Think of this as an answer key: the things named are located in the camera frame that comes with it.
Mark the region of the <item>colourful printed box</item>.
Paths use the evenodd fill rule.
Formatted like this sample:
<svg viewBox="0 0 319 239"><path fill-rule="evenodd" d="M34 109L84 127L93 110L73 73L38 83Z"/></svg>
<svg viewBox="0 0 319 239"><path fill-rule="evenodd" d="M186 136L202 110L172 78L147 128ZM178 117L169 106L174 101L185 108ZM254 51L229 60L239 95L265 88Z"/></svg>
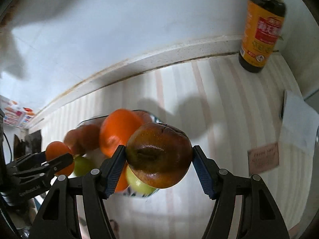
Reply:
<svg viewBox="0 0 319 239"><path fill-rule="evenodd" d="M1 110L5 114L3 122L19 129L24 129L35 116L32 109L22 107L19 103L4 96L1 96Z"/></svg>

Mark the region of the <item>white paper tissue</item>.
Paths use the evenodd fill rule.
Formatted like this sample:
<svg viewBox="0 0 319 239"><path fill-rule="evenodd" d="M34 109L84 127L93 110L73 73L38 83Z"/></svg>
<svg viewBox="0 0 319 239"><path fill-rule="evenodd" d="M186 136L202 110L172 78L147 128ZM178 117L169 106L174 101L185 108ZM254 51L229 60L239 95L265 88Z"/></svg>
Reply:
<svg viewBox="0 0 319 239"><path fill-rule="evenodd" d="M292 145L313 157L318 130L318 113L301 97L286 90L280 117L282 119L280 142Z"/></svg>

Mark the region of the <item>striped table mat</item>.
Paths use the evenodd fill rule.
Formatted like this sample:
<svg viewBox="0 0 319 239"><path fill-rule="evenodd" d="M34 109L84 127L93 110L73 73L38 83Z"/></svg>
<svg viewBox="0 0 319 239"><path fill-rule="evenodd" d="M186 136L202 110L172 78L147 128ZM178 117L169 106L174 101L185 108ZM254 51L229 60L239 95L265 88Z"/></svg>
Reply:
<svg viewBox="0 0 319 239"><path fill-rule="evenodd" d="M310 192L318 115L287 60L237 55L108 85L34 123L58 176L31 238L291 238Z"/></svg>

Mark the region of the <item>red yellow apple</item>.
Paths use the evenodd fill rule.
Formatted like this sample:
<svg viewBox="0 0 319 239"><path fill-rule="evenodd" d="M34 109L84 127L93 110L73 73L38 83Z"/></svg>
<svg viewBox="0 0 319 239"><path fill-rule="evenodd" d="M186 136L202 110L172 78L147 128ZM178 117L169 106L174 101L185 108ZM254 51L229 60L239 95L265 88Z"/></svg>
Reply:
<svg viewBox="0 0 319 239"><path fill-rule="evenodd" d="M136 110L132 112L136 114L139 118L141 118L143 120L143 123L149 123L153 121L150 114L146 111Z"/></svg>

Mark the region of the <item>black crumpled cloth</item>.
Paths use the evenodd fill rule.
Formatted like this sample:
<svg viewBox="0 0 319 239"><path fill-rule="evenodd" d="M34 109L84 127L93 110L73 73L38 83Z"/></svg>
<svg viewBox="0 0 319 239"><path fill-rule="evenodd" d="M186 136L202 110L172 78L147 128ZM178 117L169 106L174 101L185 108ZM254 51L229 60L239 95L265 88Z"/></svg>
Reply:
<svg viewBox="0 0 319 239"><path fill-rule="evenodd" d="M21 158L26 154L40 153L42 151L41 130L27 134L24 139L14 135L14 159Z"/></svg>

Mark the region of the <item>soy sauce bottle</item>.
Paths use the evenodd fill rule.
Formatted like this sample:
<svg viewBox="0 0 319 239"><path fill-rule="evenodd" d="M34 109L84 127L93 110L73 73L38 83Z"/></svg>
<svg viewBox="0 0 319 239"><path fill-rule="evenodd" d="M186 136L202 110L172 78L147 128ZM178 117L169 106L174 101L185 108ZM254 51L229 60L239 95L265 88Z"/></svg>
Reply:
<svg viewBox="0 0 319 239"><path fill-rule="evenodd" d="M283 0L248 0L247 19L239 63L252 73L259 73L273 53L281 34L286 5Z"/></svg>

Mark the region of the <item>floral white oval plate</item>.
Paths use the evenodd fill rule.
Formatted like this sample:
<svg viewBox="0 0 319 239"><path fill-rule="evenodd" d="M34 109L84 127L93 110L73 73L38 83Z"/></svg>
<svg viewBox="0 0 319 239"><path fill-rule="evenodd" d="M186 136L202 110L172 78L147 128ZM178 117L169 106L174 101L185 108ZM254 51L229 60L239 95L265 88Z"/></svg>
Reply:
<svg viewBox="0 0 319 239"><path fill-rule="evenodd" d="M160 123L161 120L145 110L119 109L106 116L98 116L84 120L78 127L96 125L99 127L99 149L106 156L111 157L119 145L126 145L134 131L145 123ZM115 192L126 196L148 197L157 192L133 174L127 164L119 178Z"/></svg>

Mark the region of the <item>brown bruised apple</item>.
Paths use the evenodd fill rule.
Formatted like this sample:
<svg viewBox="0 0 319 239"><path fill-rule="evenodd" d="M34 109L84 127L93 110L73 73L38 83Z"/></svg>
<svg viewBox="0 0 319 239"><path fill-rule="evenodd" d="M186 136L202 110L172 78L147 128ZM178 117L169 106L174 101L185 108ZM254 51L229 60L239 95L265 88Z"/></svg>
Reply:
<svg viewBox="0 0 319 239"><path fill-rule="evenodd" d="M190 139L166 123L142 125L128 140L125 151L136 177L158 189L179 183L192 162Z"/></svg>

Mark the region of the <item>dark brown round fruit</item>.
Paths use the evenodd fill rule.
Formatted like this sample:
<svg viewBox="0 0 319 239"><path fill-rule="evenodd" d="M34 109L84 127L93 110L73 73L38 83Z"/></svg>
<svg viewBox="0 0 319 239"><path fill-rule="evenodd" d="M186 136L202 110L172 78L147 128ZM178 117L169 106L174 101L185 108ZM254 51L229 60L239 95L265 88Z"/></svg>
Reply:
<svg viewBox="0 0 319 239"><path fill-rule="evenodd" d="M97 125L83 125L67 132L64 143L73 155L84 155L99 148L100 128Z"/></svg>

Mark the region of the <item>large orange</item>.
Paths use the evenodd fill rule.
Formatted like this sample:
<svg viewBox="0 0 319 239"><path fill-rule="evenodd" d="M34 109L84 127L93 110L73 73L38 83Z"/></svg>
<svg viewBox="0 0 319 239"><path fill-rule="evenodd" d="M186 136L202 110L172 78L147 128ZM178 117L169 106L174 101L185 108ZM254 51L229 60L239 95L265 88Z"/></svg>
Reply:
<svg viewBox="0 0 319 239"><path fill-rule="evenodd" d="M126 145L133 133L145 122L130 110L118 109L104 120L100 127L99 148L108 158L119 145Z"/></svg>

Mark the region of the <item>orange tangerine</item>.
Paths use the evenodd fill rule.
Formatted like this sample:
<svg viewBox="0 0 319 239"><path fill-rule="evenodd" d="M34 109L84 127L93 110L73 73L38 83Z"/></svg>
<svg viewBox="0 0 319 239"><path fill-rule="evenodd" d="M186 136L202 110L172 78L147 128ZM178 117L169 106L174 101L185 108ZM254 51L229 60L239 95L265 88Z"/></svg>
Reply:
<svg viewBox="0 0 319 239"><path fill-rule="evenodd" d="M64 155L66 153L72 154L71 149L60 141L54 141L48 144L46 150L45 150L45 157L47 161L51 161L61 155ZM58 171L55 173L56 176L59 175L65 175L70 176L72 172L74 171L75 163L73 162L69 166L65 167L64 169Z"/></svg>
<svg viewBox="0 0 319 239"><path fill-rule="evenodd" d="M123 167L123 170L122 170L122 172L121 172L121 175L120 175L120 177L119 177L119 180L118 180L118 182L117 182L117 186L116 186L116 188L115 188L115 192L116 192L116 193L119 193L119 192L122 192L122 191L126 190L127 187L129 186L129 185L128 185L128 182L127 182L127 178L126 178L126 169L127 169L127 166L128 166L128 164L125 163L125 164L124 164L124 167Z"/></svg>

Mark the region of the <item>green apple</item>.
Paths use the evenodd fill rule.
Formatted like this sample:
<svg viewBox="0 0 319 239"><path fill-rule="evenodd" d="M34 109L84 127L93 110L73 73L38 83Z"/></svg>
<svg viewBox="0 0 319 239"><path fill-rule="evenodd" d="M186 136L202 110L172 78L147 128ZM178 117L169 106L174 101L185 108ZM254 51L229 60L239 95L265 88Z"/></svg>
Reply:
<svg viewBox="0 0 319 239"><path fill-rule="evenodd" d="M153 188L146 183L142 182L136 175L132 172L131 168L127 166L126 178L129 187L138 194L143 196L151 195L158 191L158 189Z"/></svg>
<svg viewBox="0 0 319 239"><path fill-rule="evenodd" d="M85 157L78 156L74 158L74 174L76 177L84 176L94 169L93 162Z"/></svg>

